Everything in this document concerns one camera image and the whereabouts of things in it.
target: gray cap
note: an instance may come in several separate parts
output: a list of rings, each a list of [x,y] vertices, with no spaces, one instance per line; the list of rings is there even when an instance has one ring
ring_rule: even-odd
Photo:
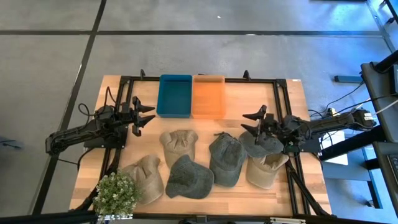
[[[211,191],[214,175],[211,170],[181,156],[172,166],[167,181],[166,194],[170,198],[181,195],[187,198],[202,199]]]
[[[177,130],[164,132],[160,135],[160,143],[164,147],[166,164],[171,168],[182,155],[188,155],[195,160],[195,143],[198,135],[192,130]]]
[[[228,133],[222,133],[210,144],[209,149],[210,170],[214,173],[214,183],[225,187],[235,186],[246,158],[242,144]]]
[[[277,153],[262,158],[249,158],[246,180],[263,189],[270,189],[279,168],[289,160],[289,156]]]
[[[245,150],[251,157],[264,157],[269,154],[282,152],[284,145],[274,136],[267,136],[261,133],[259,136],[258,144],[255,144],[255,137],[248,131],[243,132],[239,136],[239,140],[243,144]]]
[[[123,168],[142,190],[142,198],[139,203],[146,205],[163,195],[164,186],[157,167],[160,159],[155,155],[148,155],[138,162]]]

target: green plant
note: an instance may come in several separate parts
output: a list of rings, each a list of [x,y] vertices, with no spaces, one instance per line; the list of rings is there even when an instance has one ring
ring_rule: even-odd
[[[141,197],[134,180],[124,172],[105,175],[97,185],[98,196],[93,199],[95,212],[101,215],[113,215],[118,219],[132,214]]]

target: wooden tabletop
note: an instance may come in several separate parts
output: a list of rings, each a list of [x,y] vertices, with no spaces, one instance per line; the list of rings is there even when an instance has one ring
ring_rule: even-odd
[[[104,76],[96,109],[100,108],[104,103],[104,94],[107,86],[110,87],[112,93],[118,92],[119,80],[120,76],[118,75]],[[309,120],[301,81],[287,80],[287,86],[292,113],[302,119]],[[143,105],[156,107],[158,91],[159,82],[139,81],[134,82],[132,95],[138,96]],[[159,136],[164,131],[194,130],[199,137],[196,143],[195,162],[208,167],[210,163],[208,146],[216,139],[216,136],[213,135],[214,133],[224,131],[234,137],[238,137],[244,131],[240,126],[241,123],[256,124],[255,121],[244,119],[242,114],[255,113],[261,105],[267,105],[267,112],[274,113],[277,116],[273,86],[271,84],[226,83],[225,91],[226,115],[224,119],[179,119],[160,118],[157,116],[142,129],[141,137],[135,137],[131,133],[131,129],[129,129],[126,147],[122,150],[119,167],[128,166],[148,154],[155,154],[161,160],[159,172],[164,186],[166,186],[170,169],[165,163],[163,147],[159,142]],[[282,101],[283,114],[286,114],[282,89],[279,90],[279,95]],[[145,115],[150,114],[156,114],[155,110]],[[70,208],[79,206],[97,184],[103,156],[104,149],[94,149],[82,159]],[[309,153],[301,153],[300,156],[307,188],[323,209],[330,213],[329,199],[319,160]],[[213,185],[209,196],[200,200],[182,196],[169,198],[164,193],[161,198],[148,205],[138,205],[134,212],[248,216],[292,215],[285,167],[283,166],[279,170],[272,188],[264,190],[246,180],[246,165],[247,160],[243,164],[239,181],[235,187],[228,188]],[[295,186],[295,189],[298,210],[303,213],[300,191],[297,186]]]

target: gray floor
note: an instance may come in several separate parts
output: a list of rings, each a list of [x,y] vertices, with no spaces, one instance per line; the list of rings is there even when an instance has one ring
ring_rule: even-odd
[[[94,0],[2,0],[0,29],[90,30],[99,4]],[[382,22],[389,18],[378,2],[371,5]],[[398,41],[395,25],[386,27],[394,43]],[[375,31],[378,27],[363,2],[113,0],[106,5],[99,29]],[[44,139],[59,125],[87,40],[87,36],[0,36],[0,136],[25,144],[20,151],[0,147],[1,217],[25,215],[29,210],[46,158]],[[247,69],[256,78],[302,79],[308,108],[322,110],[357,86],[334,83],[335,75],[358,75],[361,63],[389,53],[381,37],[97,36],[76,102],[93,108],[103,75],[138,75],[143,68],[150,76],[240,77]],[[344,108],[368,97],[363,86],[333,107]],[[364,107],[373,110],[371,104]],[[75,110],[70,127],[84,121]],[[74,146],[61,158],[75,161],[80,154],[81,146]],[[333,213],[398,223],[382,176],[379,171],[374,175],[384,209],[363,205],[370,199],[365,182],[327,179]],[[44,212],[68,209],[75,178],[75,166],[58,163]]]

